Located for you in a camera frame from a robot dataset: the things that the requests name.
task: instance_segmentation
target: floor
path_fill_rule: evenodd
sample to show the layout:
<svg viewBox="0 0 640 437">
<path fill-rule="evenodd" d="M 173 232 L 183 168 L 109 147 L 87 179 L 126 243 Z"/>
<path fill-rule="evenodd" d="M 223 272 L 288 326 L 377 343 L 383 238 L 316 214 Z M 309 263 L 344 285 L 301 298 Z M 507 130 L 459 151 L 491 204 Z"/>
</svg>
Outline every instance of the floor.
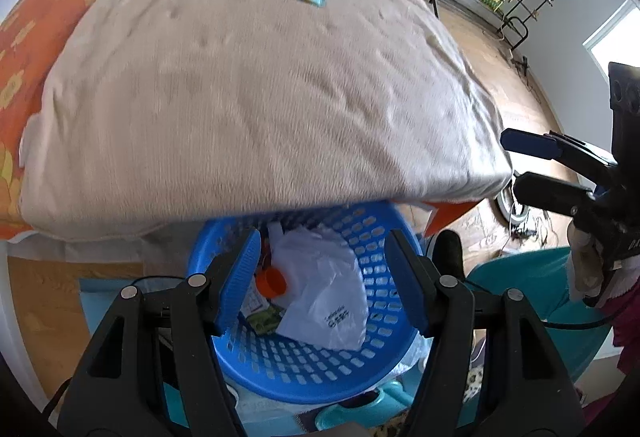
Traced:
<svg viewBox="0 0 640 437">
<path fill-rule="evenodd" d="M 498 104 L 505 128 L 518 128 L 534 133 L 559 131 L 558 122 L 534 81 L 527 81 L 507 61 L 504 42 L 481 24 L 471 22 L 457 10 L 440 5 L 440 19 L 466 54 L 479 79 Z M 512 154 L 514 170 L 534 171 L 566 181 L 577 182 L 571 170 L 555 161 L 545 161 L 526 155 Z M 491 260 L 500 250 L 568 245 L 566 228 L 569 219 L 557 214 L 547 222 L 540 210 L 532 210 L 527 227 L 538 226 L 540 236 L 527 242 L 511 241 L 508 225 L 503 221 L 493 200 L 484 200 L 456 221 L 451 229 L 460 233 L 465 249 L 465 268 L 469 272 L 479 263 Z"/>
<path fill-rule="evenodd" d="M 540 92 L 535 90 L 534 84 L 527 84 L 519 77 L 504 56 L 505 46 L 494 35 L 444 6 L 441 6 L 440 16 L 468 56 L 478 77 L 497 101 L 506 127 L 536 133 L 559 130 Z M 575 180 L 574 174 L 554 162 L 514 156 L 513 163 L 519 172 L 535 170 L 556 178 Z M 409 211 L 408 215 L 417 223 L 424 219 L 424 214 L 420 217 L 418 211 Z M 539 216 L 541 213 L 532 214 L 530 224 L 537 222 L 542 227 L 540 221 L 536 221 Z M 552 223 L 546 228 L 547 247 L 566 244 L 567 219 L 554 215 Z M 452 228 L 462 236 L 467 271 L 497 256 L 505 245 L 520 245 L 509 241 L 508 226 L 498 218 L 495 205 L 490 200 L 484 200 Z M 526 242 L 524 248 L 542 247 L 542 238 Z M 73 374 L 89 341 L 78 295 L 78 279 L 137 277 L 142 273 L 142 265 L 77 264 L 10 258 L 9 271 L 25 346 L 46 394 L 52 396 L 58 386 Z"/>
</svg>

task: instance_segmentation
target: white plastic bag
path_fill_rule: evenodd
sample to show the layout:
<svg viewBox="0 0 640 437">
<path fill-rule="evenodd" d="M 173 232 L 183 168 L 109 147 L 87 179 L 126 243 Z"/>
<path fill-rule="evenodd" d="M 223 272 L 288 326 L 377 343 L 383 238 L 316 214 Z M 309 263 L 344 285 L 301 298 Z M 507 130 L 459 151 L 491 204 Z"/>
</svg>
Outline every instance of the white plastic bag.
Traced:
<svg viewBox="0 0 640 437">
<path fill-rule="evenodd" d="M 411 370 L 421 359 L 429 357 L 432 344 L 433 338 L 423 338 L 420 334 L 416 334 L 414 342 L 409 347 L 409 350 L 406 351 L 406 354 L 404 354 L 400 363 L 393 367 L 391 372 L 387 373 L 385 377 L 378 381 L 373 387 L 369 388 L 369 390 L 373 390 L 380 385 L 384 385 L 387 381 L 394 380 L 399 375 Z"/>
<path fill-rule="evenodd" d="M 367 295 L 354 252 L 335 231 L 298 227 L 271 247 L 272 265 L 287 281 L 274 301 L 287 309 L 276 334 L 330 350 L 364 343 Z"/>
</svg>

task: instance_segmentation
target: cable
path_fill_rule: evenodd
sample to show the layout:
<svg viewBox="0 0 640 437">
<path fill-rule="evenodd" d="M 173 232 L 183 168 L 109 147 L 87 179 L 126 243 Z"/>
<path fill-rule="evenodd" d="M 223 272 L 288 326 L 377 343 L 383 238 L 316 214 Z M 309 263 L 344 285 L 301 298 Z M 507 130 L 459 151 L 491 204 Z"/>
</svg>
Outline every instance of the cable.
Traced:
<svg viewBox="0 0 640 437">
<path fill-rule="evenodd" d="M 548 214 L 548 222 L 549 222 L 549 229 L 551 229 L 551 232 L 556 236 L 556 247 L 558 247 L 558 245 L 560 245 L 560 237 L 558 236 L 558 233 L 556 233 L 556 230 L 554 229 L 554 221 L 551 219 L 550 214 Z"/>
<path fill-rule="evenodd" d="M 130 285 L 135 285 L 136 283 L 142 282 L 142 280 L 149 280 L 153 278 L 171 278 L 174 280 L 184 280 L 184 276 L 172 276 L 170 274 L 150 274 L 148 276 L 141 276 L 140 278 L 136 278 Z"/>
<path fill-rule="evenodd" d="M 480 347 L 480 350 L 478 351 L 478 354 L 476 355 L 476 357 L 473 357 L 471 359 L 471 364 L 473 364 L 474 362 L 476 362 L 480 358 L 480 354 L 482 354 L 482 351 L 484 351 L 484 346 L 485 345 L 486 345 L 486 337 L 482 338 L 482 347 Z"/>
<path fill-rule="evenodd" d="M 610 322 L 612 322 L 614 319 L 616 319 L 618 316 L 620 316 L 620 314 L 622 314 L 622 312 L 625 311 L 625 309 L 631 305 L 631 303 L 633 303 L 633 301 L 636 299 L 636 294 L 634 293 L 631 298 L 629 298 L 629 300 L 623 305 L 621 306 L 617 311 L 615 311 L 613 314 L 606 316 L 600 320 L 597 320 L 595 322 L 590 322 L 590 323 L 577 323 L 577 324 L 571 324 L 571 323 L 553 323 L 553 322 L 542 322 L 543 325 L 545 325 L 546 328 L 548 329 L 560 329 L 560 330 L 564 330 L 564 331 L 586 331 L 589 329 L 596 329 L 597 327 L 602 327 L 603 325 L 607 325 Z"/>
<path fill-rule="evenodd" d="M 511 237 L 513 236 L 513 233 L 511 232 L 511 217 L 513 216 L 513 211 L 515 210 L 516 207 L 516 196 L 513 194 L 513 179 L 511 179 L 510 182 L 510 187 L 511 187 L 511 206 L 509 207 L 509 233 L 507 236 L 507 241 L 504 242 L 504 245 L 502 246 L 502 249 L 500 250 L 500 252 L 504 251 L 504 248 L 507 247 L 507 244 L 509 242 L 511 242 Z"/>
<path fill-rule="evenodd" d="M 536 230 L 536 242 L 540 242 L 542 248 L 546 247 L 549 239 L 549 229 L 541 216 L 534 218 L 534 226 Z"/>
<path fill-rule="evenodd" d="M 465 278 L 465 283 L 468 283 L 470 286 L 475 287 L 476 289 L 481 290 L 482 292 L 486 292 L 489 294 L 493 294 L 489 289 L 486 289 L 485 287 L 482 287 L 481 285 L 478 285 L 477 283 L 472 282 L 469 279 Z"/>
<path fill-rule="evenodd" d="M 56 393 L 53 395 L 51 400 L 47 403 L 47 406 L 45 406 L 42 409 L 42 414 L 45 417 L 45 419 L 48 419 L 49 417 L 51 417 L 51 414 L 58 406 L 58 403 L 60 402 L 60 399 L 62 398 L 62 395 L 65 393 L 66 389 L 69 387 L 69 384 L 71 384 L 70 377 L 64 383 L 62 383 L 62 385 L 58 387 L 58 389 L 56 390 Z"/>
</svg>

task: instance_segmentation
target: pink fabric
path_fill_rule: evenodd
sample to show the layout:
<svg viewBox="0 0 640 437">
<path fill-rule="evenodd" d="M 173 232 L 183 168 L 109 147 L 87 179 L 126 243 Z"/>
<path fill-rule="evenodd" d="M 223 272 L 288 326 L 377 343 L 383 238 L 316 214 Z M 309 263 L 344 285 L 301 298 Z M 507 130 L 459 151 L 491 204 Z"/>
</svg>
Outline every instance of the pink fabric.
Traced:
<svg viewBox="0 0 640 437">
<path fill-rule="evenodd" d="M 640 359 L 640 282 L 626 294 L 612 298 L 602 306 L 605 316 L 612 315 L 632 297 L 631 304 L 612 322 L 613 344 L 624 347 L 618 361 L 618 369 L 627 374 Z"/>
<path fill-rule="evenodd" d="M 582 413 L 584 414 L 584 420 L 586 421 L 587 426 L 591 424 L 591 421 L 593 421 L 597 416 L 600 415 L 600 412 L 605 409 L 607 404 L 609 404 L 609 401 L 613 399 L 614 395 L 615 394 L 613 393 L 609 394 L 606 397 L 603 397 L 602 399 L 593 401 L 593 403 L 589 403 L 587 406 L 585 406 L 582 409 Z"/>
</svg>

